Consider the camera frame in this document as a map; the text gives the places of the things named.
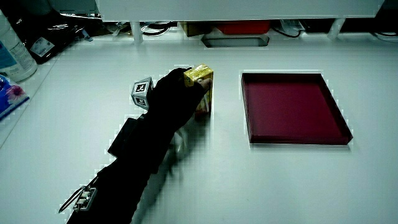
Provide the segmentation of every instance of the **black glove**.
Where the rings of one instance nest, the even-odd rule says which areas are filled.
[[[207,90],[196,82],[185,87],[183,73],[189,69],[176,68],[157,82],[145,116],[153,127],[174,133],[192,117]]]

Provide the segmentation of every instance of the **maroon tray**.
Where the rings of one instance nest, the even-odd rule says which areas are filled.
[[[347,145],[349,131],[319,73],[243,73],[251,143]]]

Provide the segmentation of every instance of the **blue label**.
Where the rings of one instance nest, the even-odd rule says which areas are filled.
[[[0,41],[0,69],[15,65],[17,62]]]

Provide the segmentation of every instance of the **black cable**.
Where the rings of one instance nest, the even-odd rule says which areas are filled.
[[[149,24],[148,26],[144,26],[141,29],[141,31],[142,31],[143,35],[157,36],[157,35],[160,35],[160,34],[163,34],[163,33],[167,32],[170,29],[171,26],[172,26],[172,22],[168,22],[168,23],[165,23],[165,24]],[[146,28],[157,29],[157,30],[160,30],[160,31],[157,31],[157,32],[145,32],[144,30]]]
[[[90,185],[94,183],[97,180],[97,178],[98,176],[94,177],[94,179],[87,186],[81,186],[79,189],[77,189],[75,193],[73,193],[73,195],[70,196],[70,198],[61,206],[60,210],[58,211],[58,214],[63,212],[77,198],[77,196],[79,196],[81,190],[83,190],[85,187],[90,187]]]
[[[297,37],[299,37],[300,34],[301,34],[301,31],[302,31],[302,30],[299,30],[299,31],[298,31],[298,34],[295,35],[295,36],[293,36],[293,35],[285,34],[285,33],[283,33],[282,31],[279,31],[279,30],[275,29],[275,27],[273,27],[273,26],[271,26],[271,28],[272,28],[274,31],[276,31],[277,33],[280,33],[280,34],[282,34],[282,35],[284,35],[284,36],[286,36],[286,37],[291,37],[291,38],[297,38]]]
[[[379,35],[386,36],[386,37],[397,37],[398,36],[397,33],[395,33],[395,34],[383,34],[382,32],[376,32],[376,33]]]

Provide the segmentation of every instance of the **juice box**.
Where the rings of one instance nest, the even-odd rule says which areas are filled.
[[[186,87],[191,87],[195,82],[199,80],[205,80],[207,78],[213,79],[213,70],[205,64],[200,64],[199,66],[184,72],[184,81]],[[195,118],[199,118],[204,114],[210,115],[212,96],[211,88],[212,86],[210,86],[210,89],[206,92],[203,99],[199,103],[195,111]]]

